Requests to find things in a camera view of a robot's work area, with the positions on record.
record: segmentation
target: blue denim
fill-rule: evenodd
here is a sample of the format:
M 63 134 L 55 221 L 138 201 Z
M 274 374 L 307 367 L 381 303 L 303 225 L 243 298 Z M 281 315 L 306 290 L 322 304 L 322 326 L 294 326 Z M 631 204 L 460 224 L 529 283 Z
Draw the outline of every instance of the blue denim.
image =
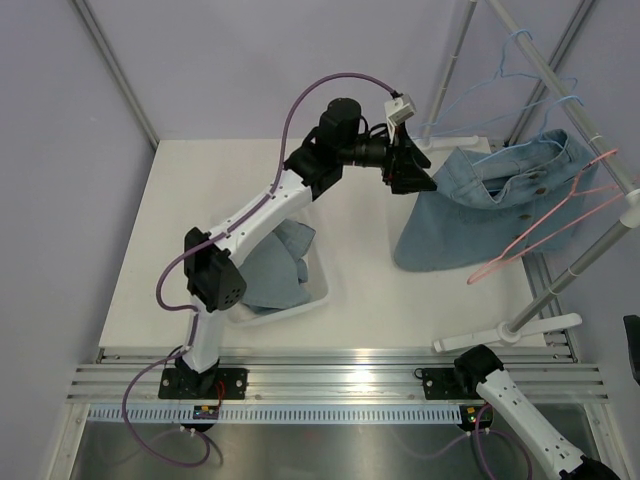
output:
M 302 287 L 308 280 L 307 254 L 316 232 L 293 220 L 285 220 L 267 235 L 240 266 L 247 282 L 242 303 L 256 313 L 297 307 L 311 300 Z
M 530 145 L 495 155 L 454 150 L 434 176 L 435 192 L 421 192 L 394 252 L 396 264 L 429 272 L 486 262 L 564 199 L 573 178 L 593 155 L 563 130 L 544 133 Z M 582 174 L 578 191 L 588 190 L 597 165 Z M 582 212 L 584 197 L 572 197 L 510 254 L 565 226 Z M 535 249 L 558 250 L 569 228 Z

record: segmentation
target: metal pole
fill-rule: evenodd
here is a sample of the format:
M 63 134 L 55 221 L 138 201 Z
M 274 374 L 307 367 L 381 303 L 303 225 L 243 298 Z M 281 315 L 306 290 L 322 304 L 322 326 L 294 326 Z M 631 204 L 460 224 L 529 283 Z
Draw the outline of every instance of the metal pole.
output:
M 147 118 L 142 105 L 136 98 L 127 78 L 124 75 L 120 64 L 118 63 L 118 59 L 113 53 L 113 49 L 109 44 L 107 37 L 105 36 L 100 24 L 98 23 L 98 19 L 96 18 L 93 10 L 86 0 L 69 0 L 69 4 L 75 10 L 76 14 L 80 21 L 84 24 L 84 27 L 91 38 L 94 46 L 96 47 L 98 54 L 102 58 L 102 61 L 105 63 L 107 70 L 111 74 L 111 77 L 116 82 L 116 86 L 120 90 L 124 101 L 127 106 L 131 110 L 131 113 L 135 117 L 138 125 L 147 136 L 151 147 L 154 150 L 158 149 L 158 143 L 160 139 L 151 125 L 151 122 Z
M 515 33 L 520 30 L 520 27 L 504 8 L 500 0 L 487 0 L 487 3 L 493 8 L 495 14 L 510 33 Z M 538 52 L 527 35 L 517 35 L 515 42 L 523 55 L 527 60 L 529 60 L 531 66 L 537 70 L 549 91 L 558 98 L 568 96 L 569 91 L 565 88 L 557 75 L 553 73 L 553 70 L 549 68 L 549 65 L 547 65 L 547 62 L 542 55 L 540 55 L 540 52 Z M 577 100 L 571 99 L 563 102 L 562 108 L 571 122 L 578 129 L 582 138 L 584 138 L 596 155 L 602 155 L 603 153 L 612 150 L 611 145 L 609 145 L 609 143 L 604 139 L 602 134 L 587 115 L 585 109 Z M 617 156 L 611 156 L 604 159 L 602 162 L 609 171 L 611 177 L 620 186 L 620 190 L 622 190 L 622 192 L 627 194 L 636 189 L 633 185 L 633 177 Z
M 623 225 L 619 220 L 600 237 L 589 249 L 582 254 L 569 268 L 567 268 L 540 296 L 535 298 L 516 318 L 507 324 L 510 333 L 516 333 L 529 320 L 542 311 L 560 292 L 567 288 L 591 264 L 615 245 L 632 229 Z
M 469 3 L 467 3 L 467 8 L 464 11 L 462 23 L 460 24 L 460 29 L 458 30 L 458 40 L 456 41 L 456 45 L 453 49 L 451 57 L 449 58 L 447 66 L 444 69 L 444 75 L 442 76 L 442 81 L 440 82 L 440 88 L 436 92 L 435 99 L 433 100 L 433 105 L 431 106 L 431 113 L 429 113 L 428 120 L 429 124 L 434 123 L 438 119 L 438 114 L 440 113 L 440 109 L 442 108 L 442 102 L 444 101 L 444 97 L 447 94 L 447 88 L 449 88 L 449 82 L 451 81 L 453 70 L 455 69 L 456 62 L 458 61 L 458 55 L 460 54 L 460 50 L 462 49 L 464 38 L 467 36 L 469 24 L 471 23 L 471 17 L 473 17 L 473 12 L 475 11 L 477 4 L 478 0 L 469 0 Z M 432 125 L 427 125 L 427 127 L 424 129 L 424 137 L 429 137 L 429 135 L 431 134 L 431 127 Z
M 558 69 L 562 66 L 562 63 L 569 56 L 569 52 L 573 46 L 574 41 L 578 37 L 578 33 L 582 27 L 584 27 L 589 19 L 591 12 L 593 12 L 594 7 L 598 3 L 598 0 L 582 0 L 576 10 L 573 12 L 567 27 L 565 28 L 560 40 L 556 44 L 556 47 L 549 58 L 548 64 L 549 68 L 554 72 L 557 72 Z M 540 101 L 545 94 L 547 87 L 545 84 L 538 80 L 536 86 L 533 88 L 533 91 L 529 95 L 527 99 L 526 106 L 531 105 L 532 103 L 536 103 Z M 511 133 L 507 137 L 506 144 L 507 145 L 515 145 L 520 142 L 522 138 L 522 133 L 525 128 L 529 125 L 533 114 L 540 107 L 537 105 L 535 107 L 527 108 L 523 110 L 520 114 L 520 117 L 516 121 Z

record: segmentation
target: white wall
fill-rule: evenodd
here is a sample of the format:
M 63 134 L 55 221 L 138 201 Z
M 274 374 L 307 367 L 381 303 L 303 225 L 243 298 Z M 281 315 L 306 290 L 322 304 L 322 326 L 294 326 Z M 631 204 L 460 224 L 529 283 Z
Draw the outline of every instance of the white wall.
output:
M 318 78 L 360 71 L 410 93 L 423 121 L 466 0 L 91 0 L 133 89 L 161 138 L 279 137 L 295 97 Z M 508 0 L 548 54 L 577 0 Z M 447 102 L 490 77 L 506 32 L 482 0 Z M 512 68 L 526 63 L 513 51 Z M 531 83 L 477 92 L 443 127 L 521 106 Z M 303 136 L 337 96 L 353 96 L 382 121 L 386 95 L 341 80 L 305 101 Z
M 33 480 L 152 158 L 64 0 L 0 6 L 0 477 Z
M 600 2 L 563 68 L 563 73 L 580 79 L 577 93 L 587 111 L 609 142 L 620 148 L 620 158 L 634 174 L 640 172 L 636 146 L 640 112 L 637 94 L 639 22 L 640 4 L 637 1 Z M 550 127 L 562 126 L 575 131 L 561 109 L 551 116 Z M 540 121 L 538 115 L 530 133 L 537 131 Z M 604 168 L 600 169 L 597 183 L 612 183 Z M 591 199 L 590 205 L 609 196 Z M 550 256 L 555 272 L 560 273 L 584 252 L 614 223 L 624 208 L 624 202 L 619 202 L 588 219 L 566 251 Z M 562 296 L 566 309 L 577 311 L 584 318 L 584 324 L 575 330 L 581 356 L 600 366 L 628 458 L 636 469 L 632 478 L 640 477 L 640 386 L 631 377 L 622 317 L 640 314 L 639 271 L 640 232 L 635 231 L 606 253 Z

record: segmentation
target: metal floor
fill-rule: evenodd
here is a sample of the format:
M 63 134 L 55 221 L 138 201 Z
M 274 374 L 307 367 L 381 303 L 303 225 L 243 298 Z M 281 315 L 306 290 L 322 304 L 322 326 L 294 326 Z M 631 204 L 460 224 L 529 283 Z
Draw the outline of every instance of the metal floor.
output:
M 577 405 L 540 408 L 567 439 L 597 458 L 586 414 Z M 137 424 L 150 439 L 167 424 Z M 493 428 L 512 433 L 501 418 Z M 122 462 L 137 450 L 122 423 L 87 422 L 76 457 L 73 480 L 110 479 L 252 479 L 376 480 L 484 479 L 475 447 L 465 439 L 434 460 L 415 458 L 432 453 L 462 434 L 453 425 L 236 425 L 219 424 L 208 435 L 218 444 L 224 464 L 212 451 L 204 466 L 179 469 L 145 453 Z M 487 460 L 499 479 L 526 478 L 522 453 L 505 440 L 482 437 Z M 154 445 L 181 461 L 197 461 L 204 448 L 188 435 L 174 435 Z M 534 478 L 543 478 L 533 459 Z

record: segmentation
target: white table surface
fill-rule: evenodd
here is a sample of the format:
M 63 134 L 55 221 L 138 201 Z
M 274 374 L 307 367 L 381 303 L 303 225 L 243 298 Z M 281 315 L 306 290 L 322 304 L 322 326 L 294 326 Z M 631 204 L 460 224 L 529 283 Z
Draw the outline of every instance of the white table surface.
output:
M 291 140 L 290 149 L 299 141 Z M 163 347 L 185 340 L 188 313 L 155 302 L 164 267 L 193 226 L 208 230 L 273 178 L 279 140 L 162 141 L 129 241 L 100 347 Z M 480 149 L 488 151 L 486 141 Z M 450 152 L 430 154 L 434 172 Z M 272 324 L 227 326 L 224 347 L 277 349 L 431 348 L 433 340 L 495 326 L 532 299 L 521 262 L 468 286 L 477 267 L 432 273 L 398 269 L 391 251 L 415 195 L 392 196 L 377 169 L 346 167 L 343 179 L 309 207 L 331 288 L 329 302 Z M 164 287 L 188 303 L 181 267 Z M 544 346 L 542 336 L 522 346 Z

